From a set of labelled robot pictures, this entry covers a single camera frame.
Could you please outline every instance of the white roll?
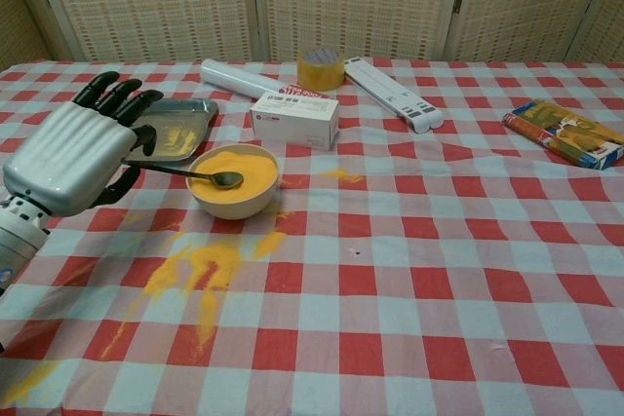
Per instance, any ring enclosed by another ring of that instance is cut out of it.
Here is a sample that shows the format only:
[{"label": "white roll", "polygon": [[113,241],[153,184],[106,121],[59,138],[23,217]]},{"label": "white roll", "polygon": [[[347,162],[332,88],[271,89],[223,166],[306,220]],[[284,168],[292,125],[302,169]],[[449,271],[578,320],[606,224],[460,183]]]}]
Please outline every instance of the white roll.
[{"label": "white roll", "polygon": [[204,82],[240,95],[260,98],[267,92],[277,93],[288,84],[248,72],[223,62],[207,58],[202,62],[200,75]]}]

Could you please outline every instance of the white box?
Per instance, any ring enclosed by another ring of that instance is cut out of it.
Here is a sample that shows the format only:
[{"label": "white box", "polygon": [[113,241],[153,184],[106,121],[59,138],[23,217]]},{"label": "white box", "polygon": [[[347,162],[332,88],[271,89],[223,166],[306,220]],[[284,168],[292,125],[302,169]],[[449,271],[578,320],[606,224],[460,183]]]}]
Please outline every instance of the white box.
[{"label": "white box", "polygon": [[250,109],[260,139],[331,150],[338,133],[338,101],[323,97],[265,93]]}]

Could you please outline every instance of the spoon handle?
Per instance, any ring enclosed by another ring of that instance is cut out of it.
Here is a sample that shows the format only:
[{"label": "spoon handle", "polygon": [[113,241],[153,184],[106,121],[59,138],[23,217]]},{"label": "spoon handle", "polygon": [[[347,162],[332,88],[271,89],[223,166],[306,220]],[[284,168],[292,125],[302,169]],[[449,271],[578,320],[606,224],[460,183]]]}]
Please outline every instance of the spoon handle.
[{"label": "spoon handle", "polygon": [[151,163],[145,163],[144,161],[124,161],[128,166],[134,166],[136,168],[143,168],[144,170],[158,170],[160,172],[166,172],[168,174],[183,175],[186,177],[195,177],[198,179],[211,180],[210,174],[200,174],[199,172],[191,172],[189,170],[175,170],[173,168],[165,168],[163,166],[153,165]]}]

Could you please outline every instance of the yellow tape roll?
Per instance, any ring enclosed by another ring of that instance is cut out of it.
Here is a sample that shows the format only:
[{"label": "yellow tape roll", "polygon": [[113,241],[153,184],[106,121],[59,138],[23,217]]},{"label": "yellow tape roll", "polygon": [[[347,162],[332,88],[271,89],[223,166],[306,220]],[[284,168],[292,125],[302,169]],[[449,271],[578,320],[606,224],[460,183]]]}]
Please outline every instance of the yellow tape roll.
[{"label": "yellow tape roll", "polygon": [[344,54],[331,49],[310,49],[299,53],[296,79],[306,90],[335,90],[344,82]]}]

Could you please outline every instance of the book cover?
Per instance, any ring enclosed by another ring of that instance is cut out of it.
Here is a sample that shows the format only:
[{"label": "book cover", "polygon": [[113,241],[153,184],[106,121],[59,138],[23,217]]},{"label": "book cover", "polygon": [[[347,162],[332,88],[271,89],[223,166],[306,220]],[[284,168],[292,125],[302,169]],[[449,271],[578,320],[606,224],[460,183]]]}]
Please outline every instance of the book cover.
[{"label": "book cover", "polygon": [[624,135],[546,100],[505,114],[503,123],[581,168],[603,170],[624,155]]}]

